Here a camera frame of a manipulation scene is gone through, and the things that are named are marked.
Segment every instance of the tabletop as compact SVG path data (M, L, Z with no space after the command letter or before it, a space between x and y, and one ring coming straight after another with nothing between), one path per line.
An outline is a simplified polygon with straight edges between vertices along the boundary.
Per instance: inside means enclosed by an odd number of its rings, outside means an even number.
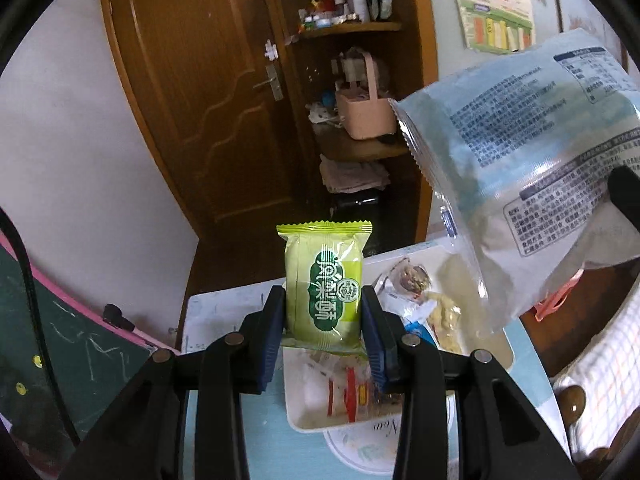
M393 253L365 259L365 268L382 261L415 253L436 242L425 242ZM193 296L188 304L182 343L183 352L205 349L228 332L237 330L246 314L260 310L273 285L284 279L256 283ZM521 322L505 329L513 349L511 377L536 407L568 453L566 434L549 380ZM193 449L197 392L192 392L186 414L183 473L194 479ZM253 480L297 480L301 471L309 480L337 478L362 480L370 474L344 463L327 446L323 433L302 434L287 422L282 359L278 359L271 383L261 396L242 395L242 420L249 471ZM449 479L457 478L458 432L454 422L449 431ZM378 476L391 478L390 475Z

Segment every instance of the door handle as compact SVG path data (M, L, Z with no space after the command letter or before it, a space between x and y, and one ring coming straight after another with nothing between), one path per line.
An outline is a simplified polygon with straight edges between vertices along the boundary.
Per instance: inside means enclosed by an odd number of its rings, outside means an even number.
M256 83L252 88L258 89L263 86L271 85L271 92L273 93L273 99L275 101L282 101L284 94L282 93L282 86L280 86L280 80L278 79L278 71L273 63L269 63L266 67L267 78L265 81Z
M270 78L268 78L266 81L263 81L263 82L261 82L261 83L258 83L258 84L253 85L253 86L252 86L252 88L260 88L261 86L265 86L265 85L268 85L268 84L270 84L270 83L272 83L272 82L276 81L276 79L277 79L277 77L276 77L276 76L274 76L274 77L270 77Z

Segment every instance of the wooden chair knob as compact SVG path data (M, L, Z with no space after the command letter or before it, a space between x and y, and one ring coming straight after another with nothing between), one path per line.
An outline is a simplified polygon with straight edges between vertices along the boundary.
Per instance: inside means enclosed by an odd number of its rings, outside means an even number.
M578 422L587 404L587 395L584 390L577 385L569 386L556 396L564 429Z

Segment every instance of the basket handle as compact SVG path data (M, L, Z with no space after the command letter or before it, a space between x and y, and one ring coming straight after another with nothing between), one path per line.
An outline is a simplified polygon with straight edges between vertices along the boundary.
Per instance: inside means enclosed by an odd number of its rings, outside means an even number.
M364 55L364 64L367 69L367 84L369 85L369 100L378 100L378 82L376 81L376 65L369 52L362 51Z

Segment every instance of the corner shelf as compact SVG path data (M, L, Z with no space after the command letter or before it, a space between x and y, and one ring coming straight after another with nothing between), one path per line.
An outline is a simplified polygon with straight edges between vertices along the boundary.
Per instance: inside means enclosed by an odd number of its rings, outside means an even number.
M334 34L350 34L352 32L385 32L401 30L402 23L398 22L368 22L368 23L341 23L331 27L312 28L300 32L300 38L311 39Z
M336 162L372 162L409 153L402 139L395 144L384 144L377 139L351 139L343 128L327 124L313 124L312 127L320 153Z

